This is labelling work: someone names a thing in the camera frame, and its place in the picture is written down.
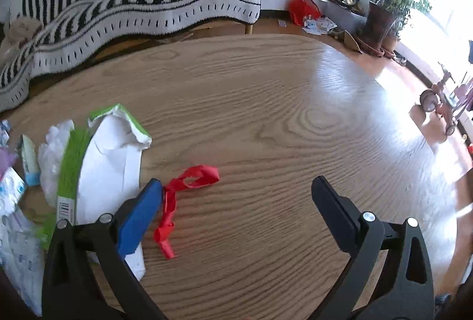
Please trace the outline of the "scattered papers on floor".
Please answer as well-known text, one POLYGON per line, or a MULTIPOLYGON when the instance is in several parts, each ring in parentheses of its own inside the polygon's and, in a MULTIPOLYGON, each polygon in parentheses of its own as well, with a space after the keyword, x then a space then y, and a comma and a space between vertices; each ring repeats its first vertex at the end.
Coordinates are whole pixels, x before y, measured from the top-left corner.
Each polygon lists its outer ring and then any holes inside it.
POLYGON ((308 34, 321 36, 327 35, 336 27, 337 25, 326 16, 321 16, 318 19, 308 17, 303 22, 302 30, 308 34))

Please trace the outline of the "pink child tricycle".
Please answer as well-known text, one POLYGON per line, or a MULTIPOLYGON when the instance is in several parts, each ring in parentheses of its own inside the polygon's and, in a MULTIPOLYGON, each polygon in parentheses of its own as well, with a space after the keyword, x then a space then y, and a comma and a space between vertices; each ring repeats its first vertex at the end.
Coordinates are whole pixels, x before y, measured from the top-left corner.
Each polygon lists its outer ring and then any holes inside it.
POLYGON ((442 78, 431 88, 420 94, 419 102, 425 113, 435 112, 446 122, 445 135, 453 135, 458 123, 458 117, 472 107, 472 77, 463 78, 456 84, 450 71, 441 63, 442 78))

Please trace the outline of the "brown plush blanket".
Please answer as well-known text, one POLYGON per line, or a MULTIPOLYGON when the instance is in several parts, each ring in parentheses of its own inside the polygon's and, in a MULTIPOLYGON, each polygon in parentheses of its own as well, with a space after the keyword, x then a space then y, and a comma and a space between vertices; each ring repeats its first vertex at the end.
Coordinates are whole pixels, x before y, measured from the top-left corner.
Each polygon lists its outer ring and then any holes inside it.
POLYGON ((20 46, 32 39, 42 27, 42 22, 35 18, 19 17, 4 26, 7 44, 9 46, 20 46))

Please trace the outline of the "green blue snack wrapper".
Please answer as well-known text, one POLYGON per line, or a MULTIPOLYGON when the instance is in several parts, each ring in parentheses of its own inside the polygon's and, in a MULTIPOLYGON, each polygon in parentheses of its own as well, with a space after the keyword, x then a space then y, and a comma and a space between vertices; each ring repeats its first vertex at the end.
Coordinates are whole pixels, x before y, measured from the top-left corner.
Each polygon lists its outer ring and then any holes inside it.
POLYGON ((24 180, 28 186, 40 185, 40 168, 35 151, 35 144, 22 134, 18 143, 18 153, 21 155, 24 180))

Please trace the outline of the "white tissue paper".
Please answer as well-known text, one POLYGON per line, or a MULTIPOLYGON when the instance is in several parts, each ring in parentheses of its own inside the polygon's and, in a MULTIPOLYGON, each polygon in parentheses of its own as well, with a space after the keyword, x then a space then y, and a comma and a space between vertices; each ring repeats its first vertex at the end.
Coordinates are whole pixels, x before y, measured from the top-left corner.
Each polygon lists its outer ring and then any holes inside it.
POLYGON ((57 203, 59 173, 64 153, 73 129, 72 120, 62 121, 51 126, 45 136, 46 142, 38 148, 40 186, 47 204, 53 208, 57 203))

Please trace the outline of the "red plastic bag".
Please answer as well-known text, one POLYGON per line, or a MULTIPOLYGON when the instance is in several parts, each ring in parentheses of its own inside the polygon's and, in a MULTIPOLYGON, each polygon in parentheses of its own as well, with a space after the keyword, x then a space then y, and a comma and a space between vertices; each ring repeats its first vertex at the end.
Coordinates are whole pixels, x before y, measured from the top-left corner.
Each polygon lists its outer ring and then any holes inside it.
POLYGON ((291 21, 304 26, 307 20, 318 20, 322 13, 313 0, 288 0, 287 10, 291 21))

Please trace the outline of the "red ribbon strip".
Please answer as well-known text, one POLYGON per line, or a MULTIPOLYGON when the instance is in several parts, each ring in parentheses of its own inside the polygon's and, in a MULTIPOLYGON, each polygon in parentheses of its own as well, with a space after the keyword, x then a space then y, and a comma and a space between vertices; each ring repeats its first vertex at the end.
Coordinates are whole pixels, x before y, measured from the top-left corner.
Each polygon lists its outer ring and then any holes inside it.
POLYGON ((181 191, 211 186, 218 181, 220 181, 220 174, 216 167, 196 165, 185 170, 177 178, 171 179, 163 187, 163 211, 154 230, 153 239, 166 259, 175 257, 169 238, 175 228, 173 218, 177 209, 177 194, 181 191))

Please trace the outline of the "green white torn paper box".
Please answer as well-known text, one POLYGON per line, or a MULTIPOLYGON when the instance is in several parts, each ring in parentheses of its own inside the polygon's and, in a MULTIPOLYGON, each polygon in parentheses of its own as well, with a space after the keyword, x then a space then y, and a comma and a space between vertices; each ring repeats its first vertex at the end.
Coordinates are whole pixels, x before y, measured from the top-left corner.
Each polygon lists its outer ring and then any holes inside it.
POLYGON ((96 110, 86 126, 74 126, 59 173, 54 213, 37 232, 43 249, 48 249, 59 219, 90 224, 135 198, 142 153, 151 145, 152 137, 121 104, 96 110))

